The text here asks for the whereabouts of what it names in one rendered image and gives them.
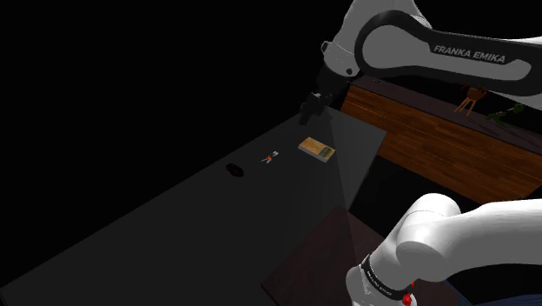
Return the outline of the tan flat box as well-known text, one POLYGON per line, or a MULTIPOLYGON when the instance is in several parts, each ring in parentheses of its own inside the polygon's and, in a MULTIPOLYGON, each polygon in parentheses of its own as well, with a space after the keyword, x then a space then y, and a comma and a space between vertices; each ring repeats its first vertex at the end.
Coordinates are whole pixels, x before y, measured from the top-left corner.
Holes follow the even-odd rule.
POLYGON ((312 137, 307 137, 299 145, 298 149, 326 163, 335 153, 335 149, 321 143, 312 137))

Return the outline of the brown wooden sideboard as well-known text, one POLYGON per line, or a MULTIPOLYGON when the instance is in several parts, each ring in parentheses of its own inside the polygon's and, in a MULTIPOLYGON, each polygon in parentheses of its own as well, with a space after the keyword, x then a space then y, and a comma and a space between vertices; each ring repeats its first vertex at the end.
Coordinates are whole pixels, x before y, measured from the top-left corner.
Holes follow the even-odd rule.
POLYGON ((378 78, 353 81, 343 113, 387 132, 379 154, 476 203, 542 187, 542 136, 378 78))

